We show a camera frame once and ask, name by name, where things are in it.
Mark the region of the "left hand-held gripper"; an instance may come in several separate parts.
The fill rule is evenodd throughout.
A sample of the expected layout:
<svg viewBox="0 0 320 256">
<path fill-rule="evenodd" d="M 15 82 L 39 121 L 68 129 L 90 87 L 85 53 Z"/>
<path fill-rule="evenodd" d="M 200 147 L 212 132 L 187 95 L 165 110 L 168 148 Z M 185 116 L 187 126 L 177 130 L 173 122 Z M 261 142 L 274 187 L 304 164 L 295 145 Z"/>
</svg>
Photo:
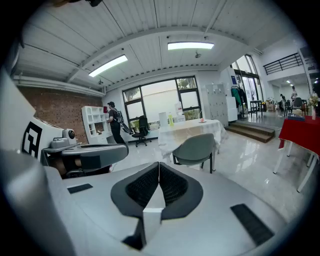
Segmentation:
<svg viewBox="0 0 320 256">
<path fill-rule="evenodd" d="M 21 142 L 21 151 L 38 160 L 44 167 L 53 167 L 55 159 L 80 160 L 79 169 L 70 170 L 62 178 L 77 178 L 85 173 L 106 168 L 125 159 L 129 154 L 126 144 L 80 144 L 73 129 L 63 129 L 32 117 Z"/>
</svg>

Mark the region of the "white water dispenser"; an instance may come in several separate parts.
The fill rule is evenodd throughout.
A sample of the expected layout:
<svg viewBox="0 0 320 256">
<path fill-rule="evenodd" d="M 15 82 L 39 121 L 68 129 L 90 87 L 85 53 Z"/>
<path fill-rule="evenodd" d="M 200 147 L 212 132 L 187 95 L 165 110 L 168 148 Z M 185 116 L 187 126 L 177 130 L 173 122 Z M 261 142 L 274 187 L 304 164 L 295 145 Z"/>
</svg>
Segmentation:
<svg viewBox="0 0 320 256">
<path fill-rule="evenodd" d="M 186 117 L 183 113 L 182 103 L 179 101 L 175 104 L 176 117 L 173 118 L 174 123 L 181 123 L 186 121 Z"/>
</svg>

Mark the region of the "small black table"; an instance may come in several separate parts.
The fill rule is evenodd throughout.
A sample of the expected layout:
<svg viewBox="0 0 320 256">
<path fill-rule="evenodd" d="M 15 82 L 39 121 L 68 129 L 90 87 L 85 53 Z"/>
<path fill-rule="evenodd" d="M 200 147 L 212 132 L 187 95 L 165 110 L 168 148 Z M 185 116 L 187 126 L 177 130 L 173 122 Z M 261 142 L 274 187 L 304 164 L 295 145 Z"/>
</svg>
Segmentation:
<svg viewBox="0 0 320 256">
<path fill-rule="evenodd" d="M 250 116 L 252 117 L 253 114 L 256 115 L 256 118 L 258 118 L 258 113 L 263 116 L 263 106 L 261 100 L 253 100 L 250 101 Z"/>
</svg>

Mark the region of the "white cabinet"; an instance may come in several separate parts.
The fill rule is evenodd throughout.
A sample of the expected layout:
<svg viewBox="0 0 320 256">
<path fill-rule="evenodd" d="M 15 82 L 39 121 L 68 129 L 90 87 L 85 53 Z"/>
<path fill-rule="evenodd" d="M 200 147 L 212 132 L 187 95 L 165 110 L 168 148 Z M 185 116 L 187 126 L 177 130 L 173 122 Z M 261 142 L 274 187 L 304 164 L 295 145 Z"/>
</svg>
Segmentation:
<svg viewBox="0 0 320 256">
<path fill-rule="evenodd" d="M 238 119 L 238 108 L 236 105 L 236 98 L 233 96 L 226 97 L 227 116 L 228 121 L 233 122 Z"/>
</svg>

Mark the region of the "clothes rack with garments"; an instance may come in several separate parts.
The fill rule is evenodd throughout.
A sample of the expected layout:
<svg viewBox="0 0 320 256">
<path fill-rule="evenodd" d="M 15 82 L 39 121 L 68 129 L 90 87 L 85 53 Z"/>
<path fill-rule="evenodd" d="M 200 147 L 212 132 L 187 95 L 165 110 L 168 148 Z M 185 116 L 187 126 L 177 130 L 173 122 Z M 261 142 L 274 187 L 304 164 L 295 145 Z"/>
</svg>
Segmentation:
<svg viewBox="0 0 320 256">
<path fill-rule="evenodd" d="M 235 98 L 235 104 L 240 119 L 247 117 L 249 113 L 247 96 L 242 88 L 233 85 L 231 87 L 231 95 Z"/>
</svg>

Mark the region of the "grey metal lockers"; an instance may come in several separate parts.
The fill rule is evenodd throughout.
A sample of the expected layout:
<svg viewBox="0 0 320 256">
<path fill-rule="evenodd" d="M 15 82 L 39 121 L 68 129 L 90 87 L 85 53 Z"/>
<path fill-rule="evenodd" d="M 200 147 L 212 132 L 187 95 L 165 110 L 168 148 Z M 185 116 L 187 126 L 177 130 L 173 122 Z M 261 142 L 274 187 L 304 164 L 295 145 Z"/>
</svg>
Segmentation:
<svg viewBox="0 0 320 256">
<path fill-rule="evenodd" d="M 208 84 L 201 89 L 203 114 L 206 120 L 218 120 L 224 127 L 229 125 L 228 107 L 223 84 Z"/>
</svg>

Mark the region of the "person's left hand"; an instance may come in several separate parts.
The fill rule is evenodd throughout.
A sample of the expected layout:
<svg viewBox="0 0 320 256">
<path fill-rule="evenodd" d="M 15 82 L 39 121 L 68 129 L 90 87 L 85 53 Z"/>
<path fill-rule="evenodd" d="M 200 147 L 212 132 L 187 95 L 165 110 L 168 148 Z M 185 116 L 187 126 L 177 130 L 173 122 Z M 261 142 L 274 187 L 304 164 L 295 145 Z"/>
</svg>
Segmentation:
<svg viewBox="0 0 320 256">
<path fill-rule="evenodd" d="M 81 168 L 82 163 L 79 158 L 57 158 L 52 161 L 52 166 L 56 168 L 63 177 L 67 172 Z"/>
</svg>

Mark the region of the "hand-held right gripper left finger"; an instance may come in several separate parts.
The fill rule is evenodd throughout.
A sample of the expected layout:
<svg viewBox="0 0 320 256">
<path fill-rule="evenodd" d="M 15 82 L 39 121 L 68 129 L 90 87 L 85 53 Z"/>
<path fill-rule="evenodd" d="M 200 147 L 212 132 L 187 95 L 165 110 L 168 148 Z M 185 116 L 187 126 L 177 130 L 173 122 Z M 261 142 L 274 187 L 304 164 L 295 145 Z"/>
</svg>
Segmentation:
<svg viewBox="0 0 320 256">
<path fill-rule="evenodd" d="M 156 256 L 145 251 L 144 210 L 158 184 L 158 162 L 64 180 L 76 256 Z"/>
</svg>

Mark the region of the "wooden step platform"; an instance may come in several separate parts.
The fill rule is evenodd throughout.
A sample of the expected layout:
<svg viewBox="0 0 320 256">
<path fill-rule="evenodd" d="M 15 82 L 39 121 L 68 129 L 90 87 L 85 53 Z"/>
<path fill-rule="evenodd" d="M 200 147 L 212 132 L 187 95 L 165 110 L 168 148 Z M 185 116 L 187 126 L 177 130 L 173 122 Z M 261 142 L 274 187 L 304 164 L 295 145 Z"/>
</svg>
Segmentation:
<svg viewBox="0 0 320 256">
<path fill-rule="evenodd" d="M 261 143 L 268 143 L 275 137 L 275 130 L 273 129 L 239 122 L 231 123 L 229 126 L 225 127 L 225 130 Z"/>
</svg>

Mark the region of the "blue book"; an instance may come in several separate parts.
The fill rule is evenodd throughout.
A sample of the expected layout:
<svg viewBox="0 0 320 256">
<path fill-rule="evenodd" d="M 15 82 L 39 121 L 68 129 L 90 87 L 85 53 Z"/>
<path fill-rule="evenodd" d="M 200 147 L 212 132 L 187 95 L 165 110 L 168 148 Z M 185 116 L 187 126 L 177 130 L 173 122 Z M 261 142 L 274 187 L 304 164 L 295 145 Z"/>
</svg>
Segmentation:
<svg viewBox="0 0 320 256">
<path fill-rule="evenodd" d="M 293 121 L 299 121 L 299 122 L 304 122 L 306 120 L 303 115 L 298 115 L 298 114 L 294 114 L 294 113 L 288 113 L 287 119 L 293 120 Z"/>
</svg>

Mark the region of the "white shelf desk unit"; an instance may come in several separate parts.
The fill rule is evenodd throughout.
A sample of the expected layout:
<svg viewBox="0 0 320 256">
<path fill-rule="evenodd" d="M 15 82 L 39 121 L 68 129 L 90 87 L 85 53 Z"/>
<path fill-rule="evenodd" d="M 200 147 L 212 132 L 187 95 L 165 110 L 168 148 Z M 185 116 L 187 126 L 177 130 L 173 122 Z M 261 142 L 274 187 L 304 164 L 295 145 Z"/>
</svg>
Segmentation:
<svg viewBox="0 0 320 256">
<path fill-rule="evenodd" d="M 89 144 L 108 144 L 112 137 L 103 107 L 83 106 L 81 108 L 83 125 Z"/>
</svg>

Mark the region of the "grey armchair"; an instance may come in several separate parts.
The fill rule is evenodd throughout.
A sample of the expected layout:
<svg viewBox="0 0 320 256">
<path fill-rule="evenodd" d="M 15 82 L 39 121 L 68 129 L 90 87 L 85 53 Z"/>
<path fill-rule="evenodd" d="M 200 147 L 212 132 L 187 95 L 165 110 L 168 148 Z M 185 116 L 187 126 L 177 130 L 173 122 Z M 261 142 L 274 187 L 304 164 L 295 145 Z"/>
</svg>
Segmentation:
<svg viewBox="0 0 320 256">
<path fill-rule="evenodd" d="M 200 165 L 204 168 L 205 161 L 209 160 L 209 172 L 212 174 L 215 163 L 216 142 L 213 133 L 203 133 L 192 136 L 184 141 L 172 152 L 175 165 Z"/>
</svg>

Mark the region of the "black office chair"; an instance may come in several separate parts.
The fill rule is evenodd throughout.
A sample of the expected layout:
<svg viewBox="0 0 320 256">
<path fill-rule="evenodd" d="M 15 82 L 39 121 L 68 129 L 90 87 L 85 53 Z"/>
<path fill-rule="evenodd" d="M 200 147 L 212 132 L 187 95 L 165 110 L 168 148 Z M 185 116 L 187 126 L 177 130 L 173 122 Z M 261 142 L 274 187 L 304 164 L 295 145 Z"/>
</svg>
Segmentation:
<svg viewBox="0 0 320 256">
<path fill-rule="evenodd" d="M 133 134 L 131 135 L 133 138 L 137 139 L 137 141 L 135 142 L 135 147 L 137 148 L 138 145 L 140 144 L 144 144 L 145 146 L 147 146 L 147 138 L 146 136 L 149 134 L 149 124 L 148 124 L 148 120 L 144 115 L 141 115 L 138 118 L 138 132 L 135 131 L 134 129 L 132 129 Z"/>
</svg>

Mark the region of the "long ceiling light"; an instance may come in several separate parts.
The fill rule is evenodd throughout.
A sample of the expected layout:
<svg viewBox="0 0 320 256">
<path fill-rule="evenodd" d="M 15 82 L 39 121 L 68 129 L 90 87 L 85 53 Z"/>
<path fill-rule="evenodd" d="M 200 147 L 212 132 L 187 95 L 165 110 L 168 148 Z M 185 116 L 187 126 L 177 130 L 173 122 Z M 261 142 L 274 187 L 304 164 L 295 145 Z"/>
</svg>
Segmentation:
<svg viewBox="0 0 320 256">
<path fill-rule="evenodd" d="M 98 76 L 99 74 L 105 72 L 106 70 L 109 70 L 121 63 L 124 63 L 128 60 L 128 58 L 126 57 L 125 54 L 115 58 L 115 59 L 112 59 L 110 60 L 109 62 L 103 64 L 102 66 L 100 66 L 99 68 L 93 70 L 92 72 L 90 72 L 88 75 L 92 78 Z"/>
<path fill-rule="evenodd" d="M 214 47 L 213 43 L 206 42 L 170 42 L 167 44 L 167 49 L 172 50 L 181 50 L 181 49 L 205 49 L 211 50 Z"/>
</svg>

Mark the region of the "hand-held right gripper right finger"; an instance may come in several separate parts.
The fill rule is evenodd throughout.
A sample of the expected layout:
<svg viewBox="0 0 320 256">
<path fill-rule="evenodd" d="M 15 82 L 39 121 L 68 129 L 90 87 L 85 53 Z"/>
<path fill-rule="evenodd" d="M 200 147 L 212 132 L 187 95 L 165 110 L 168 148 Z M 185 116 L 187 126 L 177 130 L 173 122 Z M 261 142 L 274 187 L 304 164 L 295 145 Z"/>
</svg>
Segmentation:
<svg viewBox="0 0 320 256">
<path fill-rule="evenodd" d="M 256 245 L 231 208 L 246 205 L 276 234 L 286 226 L 284 218 L 253 193 L 220 174 L 182 165 L 171 165 L 196 179 L 203 188 L 199 205 L 186 217 L 163 220 L 143 248 L 151 256 L 237 256 Z"/>
</svg>

